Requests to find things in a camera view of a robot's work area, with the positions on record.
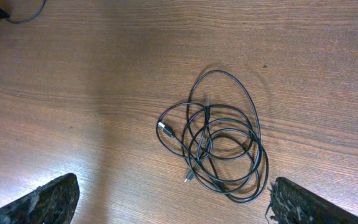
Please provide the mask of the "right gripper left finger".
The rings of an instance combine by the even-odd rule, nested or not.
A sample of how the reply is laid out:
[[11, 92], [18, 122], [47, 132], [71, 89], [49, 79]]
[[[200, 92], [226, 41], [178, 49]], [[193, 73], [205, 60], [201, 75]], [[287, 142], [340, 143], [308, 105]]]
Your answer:
[[67, 173], [0, 208], [0, 223], [70, 223], [80, 198], [75, 174]]

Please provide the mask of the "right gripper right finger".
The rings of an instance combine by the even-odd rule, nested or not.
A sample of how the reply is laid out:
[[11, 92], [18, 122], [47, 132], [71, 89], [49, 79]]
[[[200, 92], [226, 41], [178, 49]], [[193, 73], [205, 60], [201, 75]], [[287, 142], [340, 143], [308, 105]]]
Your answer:
[[277, 223], [358, 224], [358, 216], [285, 178], [272, 183], [268, 221]]

